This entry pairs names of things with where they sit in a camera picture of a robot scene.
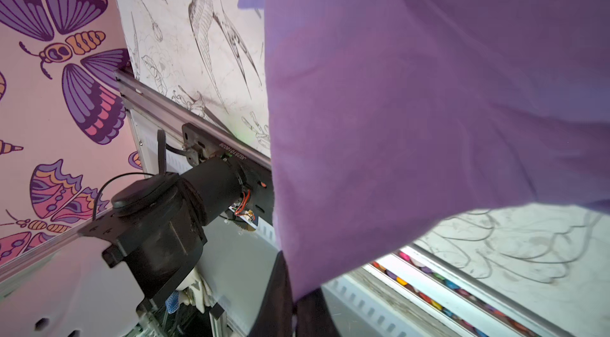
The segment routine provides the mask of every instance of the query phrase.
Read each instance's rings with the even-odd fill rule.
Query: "butterfly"
[[[38,165],[30,179],[30,200],[38,219],[16,219],[5,210],[14,222],[0,226],[17,225],[23,231],[0,239],[0,265],[64,233],[80,220],[88,219],[93,212],[97,189],[83,188],[82,175],[73,177],[62,173],[63,159],[51,165]],[[99,201],[103,211],[109,201]]]
[[[134,168],[142,170],[142,162],[140,161],[140,155],[137,150],[130,154],[127,159],[129,160],[129,164]]]
[[[4,80],[4,75],[0,72],[0,100],[4,96],[4,92],[6,91],[6,80]]]
[[[51,79],[44,69],[45,63],[65,63],[75,55],[88,54],[104,41],[106,35],[102,31],[80,29],[102,15],[108,0],[45,1],[53,25],[42,0],[0,0],[0,22],[23,35],[50,43],[38,54],[28,51],[23,42],[19,46],[40,58],[40,69]],[[54,28],[61,35],[71,35],[64,43],[57,42]],[[118,135],[125,109],[121,99],[93,77],[118,89],[114,71],[128,60],[127,49],[115,49],[82,58],[80,64],[90,74],[74,63],[64,67],[62,89],[68,111],[79,128],[98,144],[108,144]]]

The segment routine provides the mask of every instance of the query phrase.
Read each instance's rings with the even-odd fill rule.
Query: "red wire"
[[[243,197],[243,201],[235,211],[235,215],[241,216],[241,212],[246,208],[246,204],[248,204],[248,200],[250,199],[250,190],[248,190],[248,195]]]

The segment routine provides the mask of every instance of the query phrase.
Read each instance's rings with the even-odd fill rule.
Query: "cable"
[[[237,211],[235,211],[235,215],[239,215],[239,216],[243,215],[241,212],[242,212],[244,209],[246,209],[246,205],[248,204],[248,200],[250,199],[250,194],[251,194],[251,193],[252,193],[252,192],[250,191],[250,189],[248,189],[248,195],[247,195],[247,196],[246,196],[246,195],[245,195],[245,193],[244,193],[244,196],[243,196],[243,201],[241,201],[241,204],[239,205],[239,207],[238,207]]]
[[[161,329],[165,332],[165,326],[167,325],[167,316],[169,315],[169,313],[167,312],[167,309],[165,309],[165,314],[163,315],[163,324],[161,325]]]
[[[191,153],[188,150],[180,150],[180,149],[176,149],[173,146],[171,146],[170,144],[165,144],[165,149],[169,150],[172,153],[175,153],[177,155],[180,156],[185,156],[188,157],[191,155]]]
[[[163,129],[157,130],[157,164],[159,166],[159,174],[165,174],[167,172],[167,161],[165,159],[165,131]]]
[[[126,175],[132,175],[132,174],[143,174],[143,175],[154,175],[151,173],[144,173],[144,172],[131,172],[131,173],[123,173],[123,174],[119,174],[116,177],[111,178],[110,180],[106,181],[106,183],[103,184],[102,188],[98,191],[98,196],[95,197],[95,199],[93,200],[93,214],[91,214],[91,220],[95,220],[97,218],[97,213],[98,213],[98,199],[102,196],[102,191],[104,190],[104,188],[106,188],[106,186],[108,186],[108,184],[116,179],[119,179],[121,177],[125,177]]]
[[[178,310],[175,313],[175,317],[174,317],[174,325],[172,326],[172,329],[170,329],[170,334],[174,333],[174,330],[176,329],[176,326],[179,323],[180,320],[180,305],[178,305]]]

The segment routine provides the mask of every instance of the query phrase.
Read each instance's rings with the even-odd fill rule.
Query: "swallow drawing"
[[[190,5],[188,6],[188,18],[191,23],[193,36],[195,42],[197,43],[197,48],[199,49],[201,59],[203,60],[203,64],[210,77],[214,90],[216,91],[216,95],[218,95],[220,103],[224,107],[225,111],[228,112],[228,109],[218,89],[218,85],[214,77],[214,72],[212,71],[212,59],[210,58],[210,43],[208,40],[208,31],[212,26],[212,22],[216,23],[224,34],[225,39],[229,44],[231,51],[233,52],[233,56],[235,57],[235,62],[237,63],[237,66],[241,71],[243,81],[246,84],[246,89],[248,90],[248,95],[250,96],[250,99],[252,99],[250,87],[248,86],[246,74],[243,69],[243,57],[248,59],[248,62],[252,65],[252,68],[254,69],[256,75],[259,78],[259,82],[261,81],[261,78],[254,65],[252,56],[250,52],[248,52],[246,44],[239,35],[239,32],[237,31],[235,26],[233,26],[231,20],[227,17],[225,10],[223,9],[222,0],[192,0]]]

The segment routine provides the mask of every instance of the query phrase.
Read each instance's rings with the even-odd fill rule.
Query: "black cylinder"
[[[240,199],[240,167],[219,157],[207,159],[181,177],[190,183],[200,212],[202,225],[206,226]]]

